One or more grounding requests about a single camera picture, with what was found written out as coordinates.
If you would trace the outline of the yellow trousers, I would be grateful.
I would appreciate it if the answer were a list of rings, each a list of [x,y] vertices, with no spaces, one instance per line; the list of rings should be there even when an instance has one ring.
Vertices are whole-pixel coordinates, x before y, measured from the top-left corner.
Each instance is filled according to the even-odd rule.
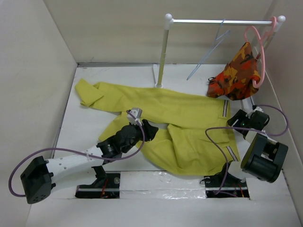
[[[240,159],[234,133],[226,129],[231,116],[226,100],[163,88],[92,85],[83,79],[75,90],[82,105],[118,113],[100,135],[101,141],[128,124],[126,111],[134,107],[142,110],[142,119],[166,124],[152,141],[137,147],[149,161],[175,175],[214,175],[227,161]]]

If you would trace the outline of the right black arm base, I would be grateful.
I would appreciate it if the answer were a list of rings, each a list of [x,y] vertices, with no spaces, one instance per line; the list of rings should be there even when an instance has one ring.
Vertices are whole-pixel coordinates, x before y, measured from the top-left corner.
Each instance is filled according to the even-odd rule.
[[[223,165],[221,172],[212,175],[204,176],[200,180],[200,185],[205,187],[207,198],[249,198],[249,190],[246,182],[241,182],[239,179],[226,173],[226,164]]]

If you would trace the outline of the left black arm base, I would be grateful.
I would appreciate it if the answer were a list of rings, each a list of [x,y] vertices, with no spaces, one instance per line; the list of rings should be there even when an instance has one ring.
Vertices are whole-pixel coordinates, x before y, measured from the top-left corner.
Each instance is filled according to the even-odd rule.
[[[75,197],[78,199],[119,199],[121,172],[106,172],[103,166],[93,167],[95,181],[78,185]]]

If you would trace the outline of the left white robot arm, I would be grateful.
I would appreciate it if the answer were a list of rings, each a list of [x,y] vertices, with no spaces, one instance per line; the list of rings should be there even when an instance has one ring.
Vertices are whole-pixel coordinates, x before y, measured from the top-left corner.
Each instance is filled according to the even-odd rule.
[[[20,176],[28,204],[35,204],[46,199],[52,192],[63,188],[63,181],[80,172],[93,169],[89,182],[94,187],[101,187],[107,180],[103,165],[124,160],[122,155],[132,149],[138,142],[153,140],[158,128],[144,119],[139,124],[128,124],[115,135],[87,149],[73,152],[63,158],[34,158]]]

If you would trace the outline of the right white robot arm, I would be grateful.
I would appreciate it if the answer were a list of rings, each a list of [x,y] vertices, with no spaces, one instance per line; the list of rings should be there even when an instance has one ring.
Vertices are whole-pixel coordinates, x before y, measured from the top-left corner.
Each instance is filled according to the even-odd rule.
[[[227,123],[250,144],[241,161],[231,161],[228,170],[219,174],[219,181],[230,186],[236,180],[256,178],[273,183],[279,177],[288,146],[271,139],[263,129],[270,117],[262,109],[250,113],[239,110]]]

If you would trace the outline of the pink plastic hanger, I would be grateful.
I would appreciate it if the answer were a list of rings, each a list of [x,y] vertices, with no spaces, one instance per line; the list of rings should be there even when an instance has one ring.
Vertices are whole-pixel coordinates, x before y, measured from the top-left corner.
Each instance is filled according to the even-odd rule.
[[[269,31],[266,31],[262,37],[260,36],[258,30],[254,26],[248,26],[244,31],[245,41],[248,41],[247,32],[249,29],[251,29],[255,33],[258,44],[259,44],[259,53],[258,53],[256,59],[257,60],[261,59],[261,76],[260,76],[259,81],[253,80],[252,85],[254,88],[260,88],[260,86],[263,84],[263,81],[265,78],[265,67],[266,67],[265,49],[269,45],[269,43],[272,41],[274,35],[276,34],[277,28],[278,28],[277,18],[272,17],[271,18],[271,29]]]

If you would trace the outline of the orange camouflage shorts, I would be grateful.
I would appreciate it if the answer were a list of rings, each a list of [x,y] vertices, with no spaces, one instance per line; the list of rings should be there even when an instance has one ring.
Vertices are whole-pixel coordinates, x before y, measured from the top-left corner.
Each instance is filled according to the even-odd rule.
[[[209,78],[207,96],[243,100],[258,92],[253,82],[259,82],[260,79],[250,42],[245,42],[224,70],[216,77]]]

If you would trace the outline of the white clothes rack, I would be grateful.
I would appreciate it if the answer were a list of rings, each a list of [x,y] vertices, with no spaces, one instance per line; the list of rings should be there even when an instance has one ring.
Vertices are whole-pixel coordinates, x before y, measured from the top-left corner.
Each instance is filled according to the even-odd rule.
[[[278,28],[276,33],[281,28],[282,24],[286,21],[285,16],[276,17],[278,21]],[[166,52],[169,38],[169,31],[173,24],[202,24],[202,25],[220,25],[222,20],[205,20],[205,19],[174,19],[170,13],[165,15],[165,24],[164,24],[164,34],[160,55],[160,63],[159,65],[154,65],[154,67],[158,67],[158,76],[155,78],[155,87],[162,88],[163,87],[163,73],[165,67],[166,60]],[[258,26],[269,26],[271,27],[270,21],[245,21],[245,20],[225,20],[223,26],[254,26],[255,28]]]

